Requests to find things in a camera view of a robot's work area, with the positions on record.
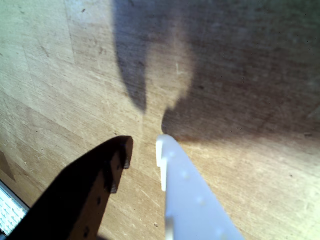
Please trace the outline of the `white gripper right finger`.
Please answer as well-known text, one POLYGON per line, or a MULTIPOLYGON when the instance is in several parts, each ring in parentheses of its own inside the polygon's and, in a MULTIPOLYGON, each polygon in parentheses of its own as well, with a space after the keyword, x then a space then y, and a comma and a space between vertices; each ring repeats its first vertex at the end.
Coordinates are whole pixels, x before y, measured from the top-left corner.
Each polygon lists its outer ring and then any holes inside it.
POLYGON ((180 144, 158 135, 156 164, 165 192, 166 240, 242 240, 224 208, 180 144))

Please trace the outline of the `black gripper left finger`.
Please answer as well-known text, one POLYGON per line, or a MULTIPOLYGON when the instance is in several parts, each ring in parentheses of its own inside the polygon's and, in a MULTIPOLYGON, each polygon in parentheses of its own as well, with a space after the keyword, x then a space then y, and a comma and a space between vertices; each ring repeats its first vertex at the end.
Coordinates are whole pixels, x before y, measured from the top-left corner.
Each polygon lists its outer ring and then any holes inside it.
POLYGON ((9 240, 95 240, 110 194, 128 169, 133 138, 113 137, 66 166, 7 236, 9 240))

